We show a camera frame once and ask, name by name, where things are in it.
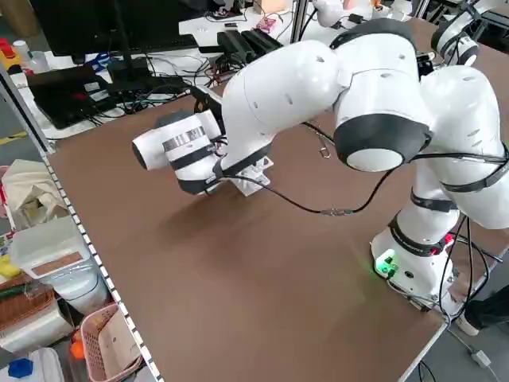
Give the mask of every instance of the white plastic container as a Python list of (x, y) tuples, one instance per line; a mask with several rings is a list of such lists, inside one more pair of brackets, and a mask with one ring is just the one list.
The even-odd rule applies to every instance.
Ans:
[(68, 304), (85, 315), (102, 308), (108, 300), (106, 285), (94, 267), (50, 279), (49, 283)]
[(32, 374), (18, 379), (9, 376), (9, 366), (0, 370), (0, 382), (65, 382), (58, 354), (51, 348), (38, 349), (27, 358), (33, 362)]
[(16, 232), (11, 263), (53, 287), (82, 314), (104, 306), (108, 291), (70, 216)]
[(90, 252), (70, 216), (16, 232), (10, 262), (32, 279), (41, 279), (90, 259)]

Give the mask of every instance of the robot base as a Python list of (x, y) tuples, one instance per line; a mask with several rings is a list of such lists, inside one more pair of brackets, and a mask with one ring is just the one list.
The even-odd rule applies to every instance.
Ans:
[[(390, 282), (404, 293), (413, 294), (438, 302), (440, 282), (444, 272), (447, 252), (421, 257), (401, 247), (386, 228), (371, 242), (371, 254), (375, 259), (375, 271), (384, 279), (394, 275)], [(448, 289), (454, 283), (453, 263), (449, 261), (442, 287), (442, 300), (450, 300)], [(430, 302), (422, 302), (433, 308)]]

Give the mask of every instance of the keyboard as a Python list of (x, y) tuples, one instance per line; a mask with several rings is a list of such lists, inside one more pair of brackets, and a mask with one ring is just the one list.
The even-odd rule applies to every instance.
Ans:
[(168, 50), (183, 50), (193, 48), (198, 48), (198, 43), (196, 42), (196, 39), (192, 36), (192, 34), (182, 34), (178, 37), (172, 37), (171, 40), (161, 41), (156, 45), (144, 46), (142, 47), (142, 49), (141, 48), (139, 49), (142, 52), (154, 53), (154, 52), (164, 52)]

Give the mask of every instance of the white bottle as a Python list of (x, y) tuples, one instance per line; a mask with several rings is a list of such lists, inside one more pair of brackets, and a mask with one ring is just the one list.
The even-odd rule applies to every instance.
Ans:
[(26, 44), (26, 41), (17, 40), (13, 43), (13, 47), (16, 49), (16, 53), (19, 54), (21, 58), (21, 63), (24, 68), (30, 68), (30, 62), (33, 59), (32, 52), (30, 52), (29, 46)]

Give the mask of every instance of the shoe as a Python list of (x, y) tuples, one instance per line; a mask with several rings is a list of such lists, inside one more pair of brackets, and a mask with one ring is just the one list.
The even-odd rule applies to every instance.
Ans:
[(458, 328), (460, 328), (465, 334), (474, 337), (479, 334), (479, 330), (472, 325), (464, 316), (464, 312), (461, 316), (454, 322)]

